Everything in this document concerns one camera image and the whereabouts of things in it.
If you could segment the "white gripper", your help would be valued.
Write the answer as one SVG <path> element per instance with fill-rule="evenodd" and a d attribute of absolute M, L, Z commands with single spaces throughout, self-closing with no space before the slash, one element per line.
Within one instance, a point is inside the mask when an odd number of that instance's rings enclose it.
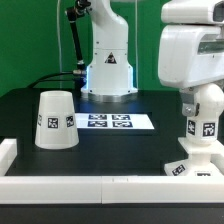
<path fill-rule="evenodd" d="M 224 39 L 219 26 L 168 25 L 161 34 L 158 77 L 180 90 L 182 114 L 197 116 L 194 86 L 224 79 Z"/>

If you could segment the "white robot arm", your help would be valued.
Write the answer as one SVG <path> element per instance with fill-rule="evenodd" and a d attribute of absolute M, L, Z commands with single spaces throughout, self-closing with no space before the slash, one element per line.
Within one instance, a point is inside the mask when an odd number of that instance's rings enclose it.
<path fill-rule="evenodd" d="M 128 54 L 128 24 L 110 0 L 89 0 L 93 59 L 82 92 L 98 99 L 135 93 Z M 182 92 L 182 113 L 195 116 L 194 87 L 224 79 L 224 0 L 170 0 L 162 6 L 158 77 Z"/>

